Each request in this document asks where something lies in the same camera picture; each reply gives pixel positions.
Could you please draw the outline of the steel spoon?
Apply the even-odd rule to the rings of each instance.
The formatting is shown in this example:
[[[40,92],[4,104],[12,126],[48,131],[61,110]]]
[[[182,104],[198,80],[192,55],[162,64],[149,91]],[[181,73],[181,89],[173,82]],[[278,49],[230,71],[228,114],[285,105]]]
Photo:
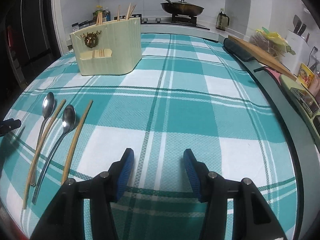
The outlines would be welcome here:
[[[46,95],[46,97],[44,98],[43,103],[42,103],[42,116],[43,116],[44,120],[43,120],[41,127],[40,127],[39,136],[37,139],[36,150],[40,146],[40,141],[42,138],[42,133],[43,133],[44,127],[45,127],[46,122],[48,121],[49,117],[52,115],[54,107],[55,107],[54,94],[52,92],[49,92]],[[30,181],[30,185],[32,187],[35,187],[35,185],[36,185],[36,167],[37,167],[38,156],[35,156],[34,159],[35,159],[35,167],[34,167],[33,172],[31,174],[31,181]]]
[[[47,157],[47,160],[44,163],[44,166],[43,166],[42,171],[40,173],[39,179],[38,179],[36,186],[35,186],[33,198],[31,201],[34,205],[37,202],[39,191],[40,191],[42,182],[44,180],[44,177],[46,175],[46,172],[48,170],[48,167],[49,167],[51,160],[52,160],[56,150],[60,146],[61,142],[63,141],[64,137],[75,128],[75,123],[76,123],[75,108],[73,105],[67,105],[66,108],[64,109],[63,115],[62,115],[63,132],[62,132],[61,136],[58,138],[58,140],[56,141],[56,143],[54,144],[52,150],[50,151],[50,153]]]

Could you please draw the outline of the black refrigerator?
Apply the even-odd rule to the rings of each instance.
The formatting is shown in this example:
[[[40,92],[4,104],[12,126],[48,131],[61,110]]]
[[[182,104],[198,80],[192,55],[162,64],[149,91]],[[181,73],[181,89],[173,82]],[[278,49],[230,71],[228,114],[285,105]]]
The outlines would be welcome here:
[[[1,23],[1,41],[18,85],[27,87],[61,56],[52,0],[14,0]]]

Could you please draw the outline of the spice jar rack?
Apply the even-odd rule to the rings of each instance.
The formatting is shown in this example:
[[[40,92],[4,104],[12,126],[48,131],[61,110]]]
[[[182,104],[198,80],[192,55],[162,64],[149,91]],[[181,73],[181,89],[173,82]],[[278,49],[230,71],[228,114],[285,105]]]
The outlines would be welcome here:
[[[73,23],[72,24],[72,31],[75,32],[75,31],[78,31],[80,29],[84,29],[84,28],[87,28],[91,25],[95,25],[95,21],[94,20],[86,20],[84,22],[81,22],[81,23]]]

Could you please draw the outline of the green appliance at right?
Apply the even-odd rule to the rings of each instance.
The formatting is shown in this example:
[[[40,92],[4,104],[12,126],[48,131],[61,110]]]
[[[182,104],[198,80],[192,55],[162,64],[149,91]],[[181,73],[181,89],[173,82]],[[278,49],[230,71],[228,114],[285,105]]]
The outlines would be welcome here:
[[[302,85],[281,74],[280,84],[308,127],[315,144],[319,146],[319,105]]]

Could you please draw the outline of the cream utensil holder box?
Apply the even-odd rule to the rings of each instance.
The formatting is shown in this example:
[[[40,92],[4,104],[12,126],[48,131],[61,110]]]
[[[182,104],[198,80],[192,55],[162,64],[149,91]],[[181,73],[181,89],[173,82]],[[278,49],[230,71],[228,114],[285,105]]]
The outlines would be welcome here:
[[[124,75],[142,58],[140,18],[92,25],[70,34],[81,75]]]

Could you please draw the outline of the teal checkered tablecloth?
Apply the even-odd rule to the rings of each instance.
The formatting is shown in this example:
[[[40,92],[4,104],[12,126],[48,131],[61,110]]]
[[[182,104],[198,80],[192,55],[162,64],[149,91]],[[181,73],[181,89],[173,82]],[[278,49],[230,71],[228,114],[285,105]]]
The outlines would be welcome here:
[[[25,182],[43,120],[42,102],[89,113],[70,176],[95,177],[135,154],[124,195],[112,205],[120,239],[197,239],[206,205],[193,194],[183,152],[226,179],[253,180],[292,239],[297,186],[291,155],[271,106],[244,68],[219,43],[174,34],[143,34],[142,59],[121,76],[83,76],[74,53],[42,72],[7,113],[19,129],[1,138],[1,201],[30,236],[61,184],[73,135],[56,150],[36,203],[23,209]]]

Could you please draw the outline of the sauce bottles group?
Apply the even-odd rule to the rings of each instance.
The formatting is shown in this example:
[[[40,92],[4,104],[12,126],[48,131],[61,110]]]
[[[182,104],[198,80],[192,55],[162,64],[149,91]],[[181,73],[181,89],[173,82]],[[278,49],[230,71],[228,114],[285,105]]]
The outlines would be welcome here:
[[[93,20],[95,22],[97,21],[98,15],[100,13],[102,13],[102,16],[101,16],[102,22],[107,22],[107,21],[111,20],[111,12],[108,9],[108,7],[103,8],[102,6],[97,5],[96,9],[95,9],[95,12],[93,12]]]

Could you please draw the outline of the yellow printed mug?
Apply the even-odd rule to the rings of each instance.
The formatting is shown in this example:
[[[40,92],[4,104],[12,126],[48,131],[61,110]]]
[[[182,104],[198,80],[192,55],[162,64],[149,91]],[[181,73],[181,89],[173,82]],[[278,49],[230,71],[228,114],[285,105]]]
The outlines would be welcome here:
[[[306,66],[304,63],[300,65],[300,69],[298,72],[298,80],[302,85],[304,85],[306,88],[309,88],[309,86],[312,83],[312,80],[314,78],[313,72]]]

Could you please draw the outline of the wooden cutting board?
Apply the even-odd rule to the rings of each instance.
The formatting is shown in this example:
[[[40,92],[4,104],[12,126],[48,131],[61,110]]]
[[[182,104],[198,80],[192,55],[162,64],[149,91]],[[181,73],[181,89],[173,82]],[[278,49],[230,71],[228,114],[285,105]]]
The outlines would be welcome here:
[[[286,75],[293,81],[296,81],[297,77],[294,76],[283,64],[277,61],[266,51],[235,36],[229,35],[228,38],[244,48],[244,50],[249,52],[260,63],[280,72],[283,75]]]

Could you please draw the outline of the black tray under board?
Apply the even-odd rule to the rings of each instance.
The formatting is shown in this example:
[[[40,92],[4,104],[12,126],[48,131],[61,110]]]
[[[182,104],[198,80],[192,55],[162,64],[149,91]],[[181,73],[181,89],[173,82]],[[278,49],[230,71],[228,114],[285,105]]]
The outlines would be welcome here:
[[[255,59],[248,51],[229,38],[224,39],[223,46],[227,52],[236,56],[241,61],[249,62]]]

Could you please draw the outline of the white knife block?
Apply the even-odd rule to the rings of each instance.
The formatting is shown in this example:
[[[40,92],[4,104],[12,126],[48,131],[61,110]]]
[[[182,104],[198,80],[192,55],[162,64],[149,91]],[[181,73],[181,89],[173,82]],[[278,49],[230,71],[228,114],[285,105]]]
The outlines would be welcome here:
[[[293,18],[293,31],[288,31],[285,40],[288,43],[286,52],[281,58],[282,64],[295,76],[298,75],[302,64],[306,66],[313,59],[317,64],[318,60],[316,55],[318,48],[313,46],[312,48],[308,44],[308,36],[304,38],[302,35],[306,31],[306,24],[295,15]]]

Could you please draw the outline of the glass oil jar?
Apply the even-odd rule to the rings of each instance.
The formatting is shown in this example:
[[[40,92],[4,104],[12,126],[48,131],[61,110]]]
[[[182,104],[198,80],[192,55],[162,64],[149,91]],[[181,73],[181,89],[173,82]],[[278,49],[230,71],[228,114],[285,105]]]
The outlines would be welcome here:
[[[225,11],[223,8],[220,9],[220,12],[217,16],[217,22],[216,22],[216,29],[219,29],[221,31],[225,31],[226,28],[229,26],[229,17],[225,14]]]

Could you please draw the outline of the black gas stove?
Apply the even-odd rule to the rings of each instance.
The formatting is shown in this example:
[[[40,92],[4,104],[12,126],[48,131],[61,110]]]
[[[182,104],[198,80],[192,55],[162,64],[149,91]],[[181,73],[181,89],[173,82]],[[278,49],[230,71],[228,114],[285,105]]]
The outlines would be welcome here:
[[[140,20],[141,24],[173,24],[173,25],[181,25],[184,27],[193,27],[204,30],[210,30],[210,28],[198,24],[197,17],[182,17],[178,15],[172,15],[171,17],[156,17],[156,18],[147,18],[142,17]]]

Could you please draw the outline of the black wok with lid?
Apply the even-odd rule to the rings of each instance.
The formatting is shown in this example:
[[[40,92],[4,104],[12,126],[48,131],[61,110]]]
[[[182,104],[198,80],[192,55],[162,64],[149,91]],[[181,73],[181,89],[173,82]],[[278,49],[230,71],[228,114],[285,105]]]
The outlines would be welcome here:
[[[188,3],[185,0],[180,0],[178,2],[172,2],[171,0],[164,1],[164,3],[161,3],[162,9],[172,15],[196,17],[204,11],[203,7]]]

